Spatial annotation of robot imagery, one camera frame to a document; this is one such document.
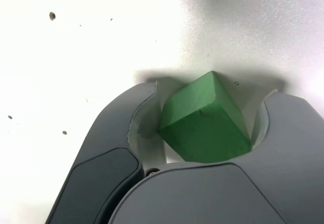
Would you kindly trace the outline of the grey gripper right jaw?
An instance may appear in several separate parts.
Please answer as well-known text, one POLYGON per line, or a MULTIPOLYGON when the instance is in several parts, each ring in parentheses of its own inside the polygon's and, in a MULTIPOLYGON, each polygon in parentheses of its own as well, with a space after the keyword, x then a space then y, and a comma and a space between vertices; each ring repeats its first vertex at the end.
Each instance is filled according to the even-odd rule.
POLYGON ((110 223, 323 223, 323 118, 283 93, 265 108, 267 133, 256 149, 146 178, 110 223))

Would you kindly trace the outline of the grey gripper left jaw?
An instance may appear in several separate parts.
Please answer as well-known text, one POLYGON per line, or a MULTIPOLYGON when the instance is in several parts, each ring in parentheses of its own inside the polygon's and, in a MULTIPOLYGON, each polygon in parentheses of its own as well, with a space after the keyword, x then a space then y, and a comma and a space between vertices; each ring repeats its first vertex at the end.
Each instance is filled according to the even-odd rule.
POLYGON ((146 170, 166 162, 160 115, 158 82, 138 84, 109 103, 86 135, 47 223, 108 223, 146 170))

